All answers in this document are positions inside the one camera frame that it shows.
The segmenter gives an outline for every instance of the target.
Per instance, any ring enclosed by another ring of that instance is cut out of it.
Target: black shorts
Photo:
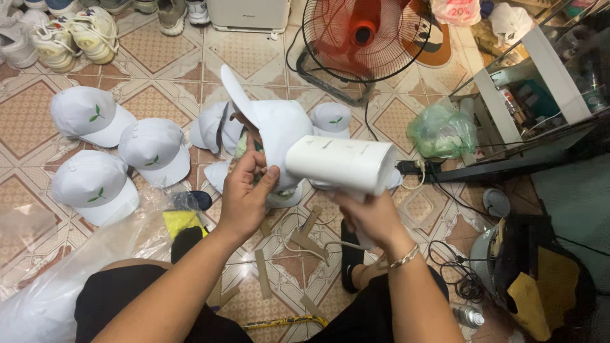
[[[429,268],[449,299],[447,285]],[[93,274],[76,300],[76,343],[88,343],[166,269],[134,265]],[[387,274],[371,279],[356,299],[308,342],[393,342],[392,307]],[[203,307],[184,342],[252,342],[238,323]]]

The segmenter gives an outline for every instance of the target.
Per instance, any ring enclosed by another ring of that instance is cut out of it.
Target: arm
[[[249,151],[242,156],[224,181],[216,228],[119,312],[94,343],[184,341],[226,261],[265,216],[265,199],[279,177],[279,168],[269,168],[253,187],[250,182],[264,165],[261,153]]]
[[[369,196],[364,204],[337,194],[348,229],[358,223],[365,234],[386,252],[388,262],[405,257],[415,246],[405,230],[392,197],[385,191]],[[439,290],[421,254],[407,264],[388,269],[392,331],[396,342],[463,342],[449,304]]]

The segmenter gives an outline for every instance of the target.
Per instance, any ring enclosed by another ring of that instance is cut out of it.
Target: spray can
[[[466,327],[478,329],[485,322],[479,310],[472,306],[458,303],[449,303],[449,305],[457,322]]]

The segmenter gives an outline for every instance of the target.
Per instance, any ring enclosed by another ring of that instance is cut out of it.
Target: silver bracelet
[[[394,263],[392,263],[390,265],[390,268],[398,268],[398,267],[400,267],[403,264],[409,263],[412,259],[415,258],[415,255],[417,255],[418,252],[419,252],[419,246],[416,243],[415,246],[413,247],[413,249],[411,249],[411,251],[409,251],[407,256],[405,256],[405,257],[403,257],[401,259],[397,259],[396,261],[394,261]]]

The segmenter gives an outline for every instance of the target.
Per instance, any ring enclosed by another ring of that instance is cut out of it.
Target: handheld garment steamer
[[[337,139],[306,135],[286,153],[286,169],[300,178],[339,185],[339,189],[364,203],[368,194],[379,196],[386,189],[396,162],[392,143]],[[356,228],[360,246],[375,243]]]

